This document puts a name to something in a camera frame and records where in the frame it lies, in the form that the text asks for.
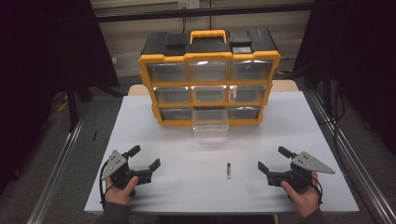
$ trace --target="wire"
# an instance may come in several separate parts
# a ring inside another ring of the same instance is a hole
[[[212,0],[209,1],[209,7],[212,8]],[[209,30],[212,30],[212,16],[209,16]]]
[[[113,185],[111,185],[110,187],[108,187],[105,191],[105,195],[107,194],[107,192],[113,187]]]
[[[106,195],[103,193],[103,184],[102,184],[102,176],[103,176],[103,171],[105,170],[105,167],[107,166],[108,161],[105,161],[105,163],[103,163],[102,168],[100,170],[100,175],[99,175],[99,191],[100,191],[100,198],[101,198],[101,204],[103,209],[105,209],[105,205],[106,205]]]
[[[323,204],[323,201],[321,200],[322,196],[323,196],[323,188],[316,178],[314,178],[314,177],[311,177],[311,178],[313,178],[315,181],[317,181],[318,185],[320,186],[320,190],[319,190],[317,186],[315,186],[314,184],[311,183],[311,186],[314,188],[314,190],[317,191],[317,193],[319,195],[318,204],[321,205],[321,204]]]
[[[278,73],[282,73],[282,74],[291,74],[292,72],[290,70],[282,70],[282,71],[278,71]]]
[[[338,104],[337,104],[337,102],[338,102],[338,99],[337,99],[337,98],[338,98],[338,97],[340,97],[340,100],[341,100],[341,103],[342,103],[342,107],[343,107],[343,112],[342,112],[341,116],[338,115]],[[348,177],[350,183],[352,184],[352,187],[353,187],[353,188],[355,189],[355,191],[358,193],[358,195],[359,195],[359,197],[361,198],[361,201],[363,202],[363,205],[364,205],[364,207],[366,208],[367,212],[369,213],[371,219],[373,220],[374,223],[377,224],[377,222],[376,222],[376,220],[375,220],[375,217],[374,217],[374,214],[369,210],[369,208],[368,208],[368,206],[367,206],[367,203],[363,200],[363,197],[362,197],[361,193],[358,191],[358,188],[356,187],[355,182],[354,182],[353,179],[350,177],[350,174],[349,174],[348,170],[346,169],[346,166],[345,166],[345,164],[344,164],[344,161],[343,161],[343,159],[342,159],[342,157],[341,157],[340,149],[338,148],[338,145],[337,145],[337,137],[338,137],[338,129],[339,129],[339,128],[338,128],[338,125],[337,125],[337,121],[338,121],[339,119],[341,119],[341,117],[343,117],[343,116],[345,115],[345,112],[346,112],[346,107],[345,107],[345,103],[344,103],[344,99],[343,99],[343,95],[342,95],[342,90],[339,88],[338,83],[337,83],[337,89],[336,89],[336,94],[335,94],[335,100],[334,100],[334,103],[332,104],[332,108],[333,108],[333,107],[334,107],[334,119],[329,120],[329,121],[326,121],[326,122],[319,122],[318,124],[329,124],[329,123],[332,123],[332,124],[333,124],[333,127],[334,127],[334,130],[333,130],[333,131],[334,131],[333,144],[334,144],[334,149],[335,149],[335,152],[336,152],[336,154],[337,154],[338,160],[339,160],[339,162],[340,162],[340,164],[341,164],[341,167],[340,167],[340,168],[341,168],[342,171],[344,172],[345,176]],[[317,116],[317,119],[318,119],[319,116],[324,117],[325,114],[326,114],[326,112],[324,112],[324,113],[318,115],[318,116]]]
[[[342,114],[341,114],[340,116],[338,116],[338,98],[340,98],[341,106],[342,106],[342,111],[343,111]],[[328,121],[320,122],[321,120],[324,119],[324,115],[326,115],[328,112],[321,113],[321,114],[319,114],[319,115],[317,115],[317,116],[315,117],[315,119],[316,119],[317,122],[318,122],[318,125],[329,124],[329,123],[335,123],[335,122],[337,122],[338,120],[340,120],[340,119],[345,115],[345,113],[346,113],[346,106],[345,106],[345,102],[344,102],[344,97],[343,97],[343,94],[342,94],[342,92],[341,92],[341,90],[340,90],[338,84],[337,84],[337,87],[336,87],[335,99],[334,99],[334,102],[332,103],[331,110],[332,110],[332,111],[335,110],[335,111],[334,111],[334,115],[335,115],[334,118],[333,118],[333,119],[330,119],[330,120],[328,120]]]
[[[186,21],[187,21],[186,18],[183,17],[183,34],[186,31]]]
[[[283,59],[280,59],[280,61],[285,61],[285,60],[291,60],[291,59],[296,59],[296,58],[283,58]]]
[[[303,77],[304,73],[313,68],[314,66],[316,66],[319,63],[319,60],[312,60],[311,62],[305,64],[304,66],[302,66],[301,68],[294,70],[293,72],[291,72],[287,77],[285,77],[284,79],[295,79],[297,77]]]

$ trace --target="sleeve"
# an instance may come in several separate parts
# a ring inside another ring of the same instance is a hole
[[[318,208],[308,217],[302,218],[298,222],[298,224],[316,224],[316,223],[329,224],[329,220],[327,220],[327,218],[323,215],[323,213],[320,211],[320,208]]]
[[[127,224],[130,207],[118,203],[106,203],[105,211],[97,224]]]

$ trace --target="metal rail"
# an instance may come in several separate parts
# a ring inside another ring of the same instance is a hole
[[[321,99],[320,95],[317,91],[309,92],[312,100],[317,107],[319,113],[323,114],[323,118],[326,122],[328,122],[328,128],[330,129],[331,133],[334,135],[335,128],[337,129],[337,144],[342,149],[342,152],[346,156],[347,161],[349,162],[352,170],[354,171],[355,175],[361,182],[361,185],[364,187],[366,193],[370,197],[373,205],[375,206],[378,214],[381,216],[384,223],[392,224],[396,223],[396,216],[393,208],[389,204],[388,200],[382,193],[381,189],[378,185],[374,182],[371,176],[368,174],[367,170],[364,168],[361,160],[359,159],[358,155],[355,153],[352,145],[349,144],[347,138],[344,136],[344,133],[338,127],[336,122],[330,122],[331,119],[327,116],[327,113],[324,108],[323,100]]]
[[[212,7],[196,8],[185,10],[166,10],[140,13],[122,13],[122,14],[103,14],[89,18],[61,18],[51,22],[113,22],[113,21],[144,21],[172,18],[188,18],[203,16],[224,16],[251,13],[269,13],[269,12],[289,12],[289,11],[307,11],[316,7],[335,7],[340,4],[339,1],[329,1],[324,3],[298,3],[268,5],[258,7]]]
[[[43,192],[41,193],[37,203],[35,204],[35,208],[30,215],[27,224],[41,224],[43,222],[44,217],[46,216],[47,211],[50,207],[53,195],[55,194],[55,191],[58,187],[59,180],[61,179],[61,176],[64,172],[64,167],[67,164],[67,160],[69,159],[70,154],[73,150],[73,146],[78,138],[82,123],[88,113],[89,106],[90,104],[81,105],[81,118],[74,131],[72,133],[69,133],[69,135],[67,136],[66,142],[64,143],[64,148],[62,149],[61,154],[55,163],[46,187],[44,187]]]

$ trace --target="white table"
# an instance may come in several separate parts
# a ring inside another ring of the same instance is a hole
[[[161,167],[152,182],[137,186],[132,212],[151,215],[257,215],[294,211],[282,188],[267,185],[257,168],[290,169],[279,146],[297,154],[306,151],[335,170],[319,173],[322,211],[354,212],[358,206],[329,146],[300,91],[272,92],[260,125],[230,127],[224,143],[197,143],[191,128],[163,127],[151,113],[147,95],[126,96],[111,134],[103,162],[113,149],[123,153],[135,145],[142,150],[129,159],[132,169],[147,167],[157,158]],[[226,178],[226,165],[232,177]],[[96,177],[84,211],[101,213]]]

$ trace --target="small metal part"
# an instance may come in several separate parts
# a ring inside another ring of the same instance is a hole
[[[231,178],[231,164],[228,162],[227,163],[227,179]]]
[[[102,180],[106,180],[126,162],[127,160],[125,160],[125,158],[117,150],[114,150],[108,159],[107,166],[103,172]]]

